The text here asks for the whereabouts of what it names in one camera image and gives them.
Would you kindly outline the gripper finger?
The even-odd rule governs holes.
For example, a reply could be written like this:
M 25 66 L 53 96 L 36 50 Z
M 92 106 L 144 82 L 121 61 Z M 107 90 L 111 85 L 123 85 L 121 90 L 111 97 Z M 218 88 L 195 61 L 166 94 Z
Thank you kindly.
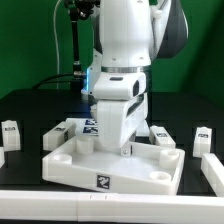
M 121 156 L 122 157 L 130 157 L 132 155 L 132 145 L 127 142 L 122 148 L 121 148 Z

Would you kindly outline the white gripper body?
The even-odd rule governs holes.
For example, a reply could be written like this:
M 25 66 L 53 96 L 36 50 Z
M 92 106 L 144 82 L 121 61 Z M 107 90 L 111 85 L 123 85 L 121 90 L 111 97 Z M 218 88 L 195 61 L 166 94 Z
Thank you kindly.
M 122 148 L 148 114 L 146 75 L 102 72 L 94 86 L 91 107 L 104 147 Z

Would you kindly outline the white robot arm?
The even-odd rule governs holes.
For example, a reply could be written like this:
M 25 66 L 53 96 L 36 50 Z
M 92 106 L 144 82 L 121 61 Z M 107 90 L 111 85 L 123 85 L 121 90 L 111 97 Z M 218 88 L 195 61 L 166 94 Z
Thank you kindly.
M 187 20 L 181 0 L 99 0 L 91 19 L 91 115 L 102 147 L 128 156 L 130 138 L 148 115 L 152 62 L 172 58 L 184 48 Z

